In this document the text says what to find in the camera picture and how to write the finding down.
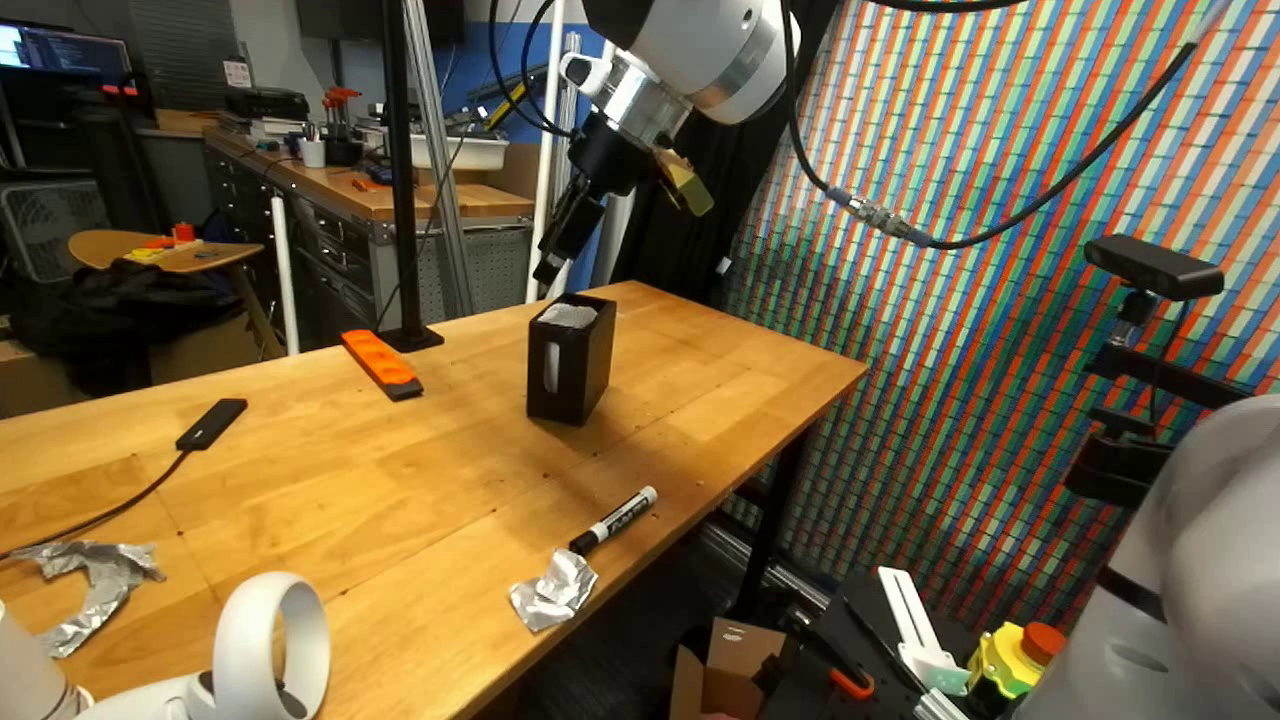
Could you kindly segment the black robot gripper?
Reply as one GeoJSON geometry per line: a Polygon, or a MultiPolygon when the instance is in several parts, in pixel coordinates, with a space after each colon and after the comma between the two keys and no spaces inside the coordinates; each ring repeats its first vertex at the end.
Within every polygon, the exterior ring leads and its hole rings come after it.
{"type": "Polygon", "coordinates": [[[624,139],[604,116],[593,116],[569,148],[572,181],[558,192],[539,239],[536,285],[555,285],[558,266],[578,255],[604,215],[604,195],[633,192],[655,166],[648,148],[624,139]]]}

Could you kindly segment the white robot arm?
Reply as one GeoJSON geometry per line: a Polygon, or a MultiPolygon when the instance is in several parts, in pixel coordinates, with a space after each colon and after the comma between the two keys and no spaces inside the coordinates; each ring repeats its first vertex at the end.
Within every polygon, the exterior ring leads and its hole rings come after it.
{"type": "Polygon", "coordinates": [[[569,52],[555,70],[593,103],[572,133],[572,181],[536,242],[530,281],[547,293],[578,255],[607,195],[655,181],[692,215],[716,207],[674,148],[689,116],[744,123],[788,88],[798,35],[782,0],[583,0],[604,57],[569,52]]]}

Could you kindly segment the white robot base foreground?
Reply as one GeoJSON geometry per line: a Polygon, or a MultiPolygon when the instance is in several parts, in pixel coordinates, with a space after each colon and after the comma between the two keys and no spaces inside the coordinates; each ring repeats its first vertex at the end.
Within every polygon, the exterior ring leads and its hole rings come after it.
{"type": "Polygon", "coordinates": [[[1280,720],[1280,394],[1168,457],[1016,720],[1280,720]]]}

